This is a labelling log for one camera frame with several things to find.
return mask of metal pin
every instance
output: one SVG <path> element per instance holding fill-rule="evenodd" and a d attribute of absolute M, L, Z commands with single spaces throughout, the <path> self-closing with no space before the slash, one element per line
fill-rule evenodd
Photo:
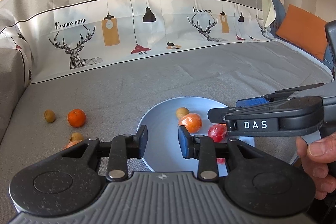
<path fill-rule="evenodd" d="M 217 177 L 217 174 L 213 171 L 203 171 L 201 172 L 202 179 L 214 179 Z"/>
<path fill-rule="evenodd" d="M 111 179 L 121 179 L 123 176 L 125 176 L 125 172 L 121 170 L 112 170 L 109 172 Z"/>

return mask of sofa armrest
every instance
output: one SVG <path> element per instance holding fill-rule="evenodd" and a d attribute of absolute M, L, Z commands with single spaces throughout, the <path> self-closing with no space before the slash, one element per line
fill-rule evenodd
<path fill-rule="evenodd" d="M 25 91 L 24 59 L 19 50 L 0 48 L 0 142 Z"/>

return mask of pendant lamp illustration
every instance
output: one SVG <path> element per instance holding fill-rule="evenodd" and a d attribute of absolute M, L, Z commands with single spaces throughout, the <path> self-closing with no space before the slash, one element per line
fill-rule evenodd
<path fill-rule="evenodd" d="M 117 19 L 109 13 L 109 4 L 106 0 L 107 16 L 101 22 L 105 46 L 118 45 L 120 43 Z"/>
<path fill-rule="evenodd" d="M 245 39 L 240 38 L 240 37 L 237 35 L 237 40 L 245 40 Z"/>
<path fill-rule="evenodd" d="M 131 2 L 131 8 L 132 8 L 133 30 L 134 30 L 134 37 L 135 37 L 135 43 L 136 43 L 136 46 L 135 46 L 134 50 L 131 51 L 131 54 L 137 53 L 139 55 L 144 55 L 144 54 L 147 54 L 148 51 L 151 51 L 151 49 L 150 48 L 145 48 L 145 47 L 139 45 L 138 42 L 137 42 L 137 36 L 135 35 L 134 13 L 133 13 L 132 0 L 130 0 L 130 2 Z"/>
<path fill-rule="evenodd" d="M 244 16 L 243 16 L 243 13 L 240 12 L 240 17 L 238 19 L 239 22 L 244 22 Z"/>
<path fill-rule="evenodd" d="M 146 13 L 143 16 L 142 22 L 155 22 L 156 21 L 156 17 L 155 15 L 151 12 L 151 9 L 148 8 L 148 4 L 147 4 L 147 0 L 146 0 Z"/>
<path fill-rule="evenodd" d="M 167 43 L 167 50 L 177 50 L 182 48 L 180 45 L 175 45 L 174 43 L 168 42 Z"/>
<path fill-rule="evenodd" d="M 26 41 L 26 39 L 24 38 L 24 36 L 20 33 L 20 31 L 17 30 L 17 27 L 15 25 L 15 30 L 16 30 L 16 33 L 17 33 L 17 36 L 21 39 L 23 39 L 24 41 Z"/>
<path fill-rule="evenodd" d="M 220 22 L 222 23 L 222 33 L 229 33 L 230 28 L 229 28 L 229 25 L 227 23 L 227 17 L 226 17 L 226 14 L 224 13 L 224 11 L 222 11 L 221 14 L 220 14 Z"/>
<path fill-rule="evenodd" d="M 16 42 L 14 41 L 13 37 L 12 37 L 13 42 L 15 43 L 16 47 L 15 48 L 22 48 L 20 45 L 16 44 Z"/>
<path fill-rule="evenodd" d="M 260 40 L 258 40 L 258 39 L 253 38 L 253 37 L 250 37 L 250 39 L 252 39 L 252 40 L 256 40 L 256 41 L 260 41 Z"/>

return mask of orange lamp illustration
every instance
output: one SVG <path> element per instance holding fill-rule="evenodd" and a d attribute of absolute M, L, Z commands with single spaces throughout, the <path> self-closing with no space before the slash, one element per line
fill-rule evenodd
<path fill-rule="evenodd" d="M 221 12 L 221 14 L 220 14 L 220 22 L 222 23 L 222 33 L 229 33 L 230 28 L 229 28 L 229 25 L 227 23 L 226 14 L 224 13 L 224 11 Z"/>
<path fill-rule="evenodd" d="M 101 27 L 103 30 L 105 46 L 113 46 L 120 43 L 117 19 L 114 16 L 110 15 L 109 7 L 107 16 L 104 17 L 104 20 L 101 22 Z"/>

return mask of orange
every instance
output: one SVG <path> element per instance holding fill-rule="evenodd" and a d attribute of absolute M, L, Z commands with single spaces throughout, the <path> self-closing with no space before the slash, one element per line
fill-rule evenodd
<path fill-rule="evenodd" d="M 73 127 L 81 127 L 85 124 L 86 115 L 83 110 L 74 109 L 68 114 L 69 124 Z"/>
<path fill-rule="evenodd" d="M 184 115 L 178 121 L 179 126 L 185 126 L 189 133 L 193 134 L 198 132 L 202 127 L 202 118 L 196 113 L 189 113 Z"/>

